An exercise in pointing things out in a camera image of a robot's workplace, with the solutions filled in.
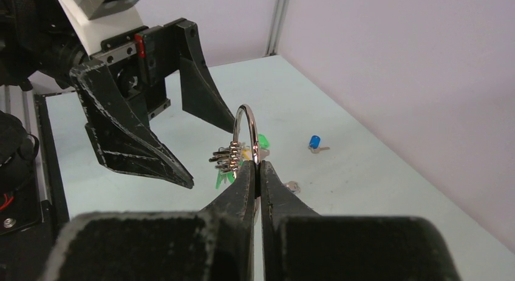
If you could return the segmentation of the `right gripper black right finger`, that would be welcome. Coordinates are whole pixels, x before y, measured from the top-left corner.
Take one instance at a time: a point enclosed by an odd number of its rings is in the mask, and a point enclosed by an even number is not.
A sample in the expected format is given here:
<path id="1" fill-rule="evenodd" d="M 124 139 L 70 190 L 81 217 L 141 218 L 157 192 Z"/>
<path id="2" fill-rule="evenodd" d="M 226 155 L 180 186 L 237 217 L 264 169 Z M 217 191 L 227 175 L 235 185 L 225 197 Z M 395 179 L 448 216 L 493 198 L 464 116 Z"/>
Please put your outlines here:
<path id="1" fill-rule="evenodd" d="M 266 280 L 460 280 L 439 230 L 408 215 L 318 214 L 259 168 Z"/>

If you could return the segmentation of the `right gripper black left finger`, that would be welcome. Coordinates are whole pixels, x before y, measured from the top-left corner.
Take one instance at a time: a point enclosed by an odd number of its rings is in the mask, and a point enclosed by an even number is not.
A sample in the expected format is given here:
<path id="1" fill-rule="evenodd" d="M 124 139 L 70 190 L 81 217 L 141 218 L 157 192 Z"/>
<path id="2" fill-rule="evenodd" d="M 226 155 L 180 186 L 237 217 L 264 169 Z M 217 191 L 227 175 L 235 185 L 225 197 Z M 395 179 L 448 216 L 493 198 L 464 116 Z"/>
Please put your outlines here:
<path id="1" fill-rule="evenodd" d="M 41 280 L 253 280 L 256 166 L 203 209 L 91 212 L 60 232 Z"/>

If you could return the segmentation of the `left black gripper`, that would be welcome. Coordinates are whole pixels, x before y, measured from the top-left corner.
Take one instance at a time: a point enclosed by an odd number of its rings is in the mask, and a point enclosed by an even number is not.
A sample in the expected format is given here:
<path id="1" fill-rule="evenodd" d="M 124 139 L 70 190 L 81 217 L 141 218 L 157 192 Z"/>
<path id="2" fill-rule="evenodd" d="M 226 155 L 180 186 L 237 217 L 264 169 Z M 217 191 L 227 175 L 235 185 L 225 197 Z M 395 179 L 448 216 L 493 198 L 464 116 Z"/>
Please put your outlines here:
<path id="1" fill-rule="evenodd" d="M 145 30 L 143 26 L 104 39 L 101 49 L 89 56 L 70 25 L 50 29 L 45 32 L 48 43 L 35 59 L 39 71 L 60 88 L 75 88 L 99 164 L 119 174 L 192 189 L 193 176 L 143 122 L 170 105 L 164 80 L 150 84 L 143 79 L 135 37 Z M 183 111 L 231 133 L 235 117 L 210 74 L 197 24 L 182 19 L 175 34 Z"/>

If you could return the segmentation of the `bunch of silver keys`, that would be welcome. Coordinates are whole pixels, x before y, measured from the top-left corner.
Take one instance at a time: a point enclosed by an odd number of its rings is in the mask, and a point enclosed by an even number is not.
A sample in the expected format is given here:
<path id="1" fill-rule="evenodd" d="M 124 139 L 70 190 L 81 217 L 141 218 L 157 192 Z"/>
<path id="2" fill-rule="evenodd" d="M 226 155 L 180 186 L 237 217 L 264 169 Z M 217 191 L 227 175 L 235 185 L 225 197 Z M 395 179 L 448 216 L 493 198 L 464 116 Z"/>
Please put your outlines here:
<path id="1" fill-rule="evenodd" d="M 215 168 L 223 174 L 237 174 L 243 162 L 243 143 L 232 141 L 227 147 L 220 147 L 213 152 L 208 160 L 215 164 Z"/>

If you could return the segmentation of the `metal wire keyring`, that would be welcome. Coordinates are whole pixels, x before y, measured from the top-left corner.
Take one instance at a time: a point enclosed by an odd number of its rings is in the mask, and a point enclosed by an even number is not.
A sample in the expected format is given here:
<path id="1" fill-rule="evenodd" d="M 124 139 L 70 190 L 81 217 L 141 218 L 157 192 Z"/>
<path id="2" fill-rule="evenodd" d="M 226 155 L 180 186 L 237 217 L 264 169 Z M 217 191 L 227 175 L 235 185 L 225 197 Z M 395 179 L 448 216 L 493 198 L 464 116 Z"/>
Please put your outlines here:
<path id="1" fill-rule="evenodd" d="M 247 104 L 241 104 L 236 111 L 231 144 L 235 146 L 236 149 L 239 148 L 240 133 L 244 126 L 243 121 L 246 121 L 245 129 L 248 131 L 248 135 L 250 137 L 249 145 L 251 159 L 256 165 L 258 165 L 261 162 L 258 129 L 253 111 Z"/>

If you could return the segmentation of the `blue tagged brass key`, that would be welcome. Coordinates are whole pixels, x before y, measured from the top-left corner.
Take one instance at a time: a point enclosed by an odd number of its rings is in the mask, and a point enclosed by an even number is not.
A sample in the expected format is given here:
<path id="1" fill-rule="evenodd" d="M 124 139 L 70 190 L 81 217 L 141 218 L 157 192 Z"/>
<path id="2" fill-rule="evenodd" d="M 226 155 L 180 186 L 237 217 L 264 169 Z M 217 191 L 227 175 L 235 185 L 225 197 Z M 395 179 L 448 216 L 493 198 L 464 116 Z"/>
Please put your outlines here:
<path id="1" fill-rule="evenodd" d="M 298 182 L 296 182 L 296 181 L 288 181 L 288 182 L 284 183 L 284 186 L 290 192 L 294 193 L 295 195 L 299 194 L 301 191 L 301 188 L 300 188 Z"/>

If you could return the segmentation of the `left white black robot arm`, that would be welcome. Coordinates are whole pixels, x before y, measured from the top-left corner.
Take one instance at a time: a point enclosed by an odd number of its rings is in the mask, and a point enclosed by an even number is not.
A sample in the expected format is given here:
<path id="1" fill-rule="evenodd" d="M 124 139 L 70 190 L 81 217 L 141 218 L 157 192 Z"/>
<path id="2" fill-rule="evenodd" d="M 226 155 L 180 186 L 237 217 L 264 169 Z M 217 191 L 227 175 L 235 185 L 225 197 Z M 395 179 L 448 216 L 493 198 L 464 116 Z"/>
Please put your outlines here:
<path id="1" fill-rule="evenodd" d="M 193 176 L 150 121 L 169 107 L 165 79 L 180 75 L 182 109 L 231 132 L 195 22 L 148 27 L 140 0 L 1 0 L 1 84 L 30 90 L 35 72 L 75 89 L 99 164 L 185 188 Z"/>

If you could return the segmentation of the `blue capped key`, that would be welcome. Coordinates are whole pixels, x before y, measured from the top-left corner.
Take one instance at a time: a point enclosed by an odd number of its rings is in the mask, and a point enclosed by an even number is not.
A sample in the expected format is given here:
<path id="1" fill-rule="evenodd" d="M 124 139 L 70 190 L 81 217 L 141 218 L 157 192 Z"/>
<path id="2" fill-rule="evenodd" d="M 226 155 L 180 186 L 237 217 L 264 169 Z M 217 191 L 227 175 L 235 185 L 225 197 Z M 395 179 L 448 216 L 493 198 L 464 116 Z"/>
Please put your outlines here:
<path id="1" fill-rule="evenodd" d="M 312 137 L 310 138 L 310 141 L 308 143 L 308 150 L 312 154 L 318 154 L 322 151 L 327 151 L 330 149 L 329 147 L 322 147 L 322 146 L 320 146 L 320 144 L 321 144 L 321 138 L 317 135 L 312 135 Z"/>

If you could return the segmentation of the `left aluminium frame post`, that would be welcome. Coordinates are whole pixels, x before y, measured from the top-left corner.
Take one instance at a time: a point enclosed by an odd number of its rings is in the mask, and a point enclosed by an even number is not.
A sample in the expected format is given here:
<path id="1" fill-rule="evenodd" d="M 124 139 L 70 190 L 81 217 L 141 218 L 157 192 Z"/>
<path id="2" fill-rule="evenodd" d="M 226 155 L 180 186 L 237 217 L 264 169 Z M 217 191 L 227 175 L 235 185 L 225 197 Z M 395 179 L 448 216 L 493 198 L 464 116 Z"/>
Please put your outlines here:
<path id="1" fill-rule="evenodd" d="M 275 1 L 267 46 L 265 48 L 265 56 L 275 56 L 278 54 L 278 46 L 284 25 L 284 19 L 287 15 L 289 1 L 290 0 Z"/>

